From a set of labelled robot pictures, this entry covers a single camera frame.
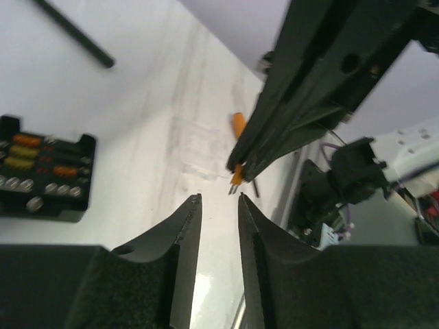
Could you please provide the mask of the black fuse box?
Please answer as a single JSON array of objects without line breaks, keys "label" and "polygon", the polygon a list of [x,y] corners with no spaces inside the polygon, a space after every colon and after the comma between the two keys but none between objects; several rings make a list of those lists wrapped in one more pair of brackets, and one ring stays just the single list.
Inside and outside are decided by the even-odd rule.
[{"label": "black fuse box", "polygon": [[[35,165],[30,170],[14,170],[4,165],[15,157],[10,147],[16,134],[42,139]],[[41,219],[77,223],[88,209],[97,140],[83,134],[78,141],[65,141],[52,135],[26,132],[18,117],[1,116],[1,217]],[[55,166],[78,168],[75,178],[53,174]]]}]

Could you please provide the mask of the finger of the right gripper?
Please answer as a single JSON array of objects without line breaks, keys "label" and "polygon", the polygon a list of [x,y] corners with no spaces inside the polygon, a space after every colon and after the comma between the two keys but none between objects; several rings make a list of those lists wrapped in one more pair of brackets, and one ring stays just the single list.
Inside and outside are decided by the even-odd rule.
[{"label": "finger of the right gripper", "polygon": [[339,33],[342,20],[342,1],[290,3],[265,84],[228,158],[228,169],[241,164],[247,170],[264,170],[277,158],[322,136],[319,129],[299,126],[300,114],[293,101]]},{"label": "finger of the right gripper", "polygon": [[[418,1],[342,1],[343,25],[327,52],[305,79],[293,105],[299,125],[312,121],[322,103],[358,73],[373,66],[372,57],[420,10]],[[247,170],[252,180],[263,170]]]}]

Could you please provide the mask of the yellow blade fuse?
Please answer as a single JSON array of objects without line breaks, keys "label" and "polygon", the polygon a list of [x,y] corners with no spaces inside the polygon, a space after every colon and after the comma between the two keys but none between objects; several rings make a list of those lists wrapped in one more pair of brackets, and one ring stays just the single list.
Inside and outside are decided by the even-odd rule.
[{"label": "yellow blade fuse", "polygon": [[34,160],[15,158],[11,156],[7,157],[3,163],[7,168],[14,170],[25,170],[25,171],[32,169],[35,165]]},{"label": "yellow blade fuse", "polygon": [[13,156],[22,158],[36,158],[39,154],[39,149],[13,145],[10,147],[10,153]]}]

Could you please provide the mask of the orange blade fuse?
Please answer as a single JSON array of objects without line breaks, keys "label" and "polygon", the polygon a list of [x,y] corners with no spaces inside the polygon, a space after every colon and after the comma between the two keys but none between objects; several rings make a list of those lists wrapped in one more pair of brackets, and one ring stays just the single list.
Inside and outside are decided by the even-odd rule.
[{"label": "orange blade fuse", "polygon": [[24,145],[26,147],[39,147],[42,139],[40,137],[37,137],[37,136],[16,134],[13,137],[13,141],[16,144]]},{"label": "orange blade fuse", "polygon": [[53,174],[63,178],[75,178],[78,175],[78,168],[55,166],[53,168]]},{"label": "orange blade fuse", "polygon": [[230,189],[228,191],[228,195],[234,195],[237,192],[237,189],[242,185],[243,180],[243,165],[237,164],[235,166],[233,176],[230,181]]}]

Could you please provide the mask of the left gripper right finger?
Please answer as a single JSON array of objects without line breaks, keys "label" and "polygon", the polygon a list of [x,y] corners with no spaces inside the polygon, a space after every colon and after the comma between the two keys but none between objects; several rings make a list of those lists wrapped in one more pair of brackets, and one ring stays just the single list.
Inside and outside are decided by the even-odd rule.
[{"label": "left gripper right finger", "polygon": [[238,226],[248,327],[328,328],[328,251],[288,234],[245,194]]}]

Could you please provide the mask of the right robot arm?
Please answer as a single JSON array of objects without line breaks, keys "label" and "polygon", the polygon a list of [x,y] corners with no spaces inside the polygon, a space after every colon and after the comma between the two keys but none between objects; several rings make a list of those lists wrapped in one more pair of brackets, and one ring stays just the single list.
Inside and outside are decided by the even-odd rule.
[{"label": "right robot arm", "polygon": [[[438,52],[437,3],[292,1],[228,169],[250,182],[278,158],[334,130],[413,40]],[[350,226],[340,222],[340,206],[362,202],[397,180],[373,138],[338,147],[328,171],[306,160],[287,229],[310,245],[327,226],[342,238]]]}]

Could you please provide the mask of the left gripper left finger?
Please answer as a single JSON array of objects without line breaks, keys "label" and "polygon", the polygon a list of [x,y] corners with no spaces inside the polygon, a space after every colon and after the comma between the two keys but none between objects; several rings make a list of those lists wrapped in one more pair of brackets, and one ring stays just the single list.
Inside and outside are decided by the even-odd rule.
[{"label": "left gripper left finger", "polygon": [[69,328],[188,328],[200,245],[202,196],[109,252],[93,252]]}]

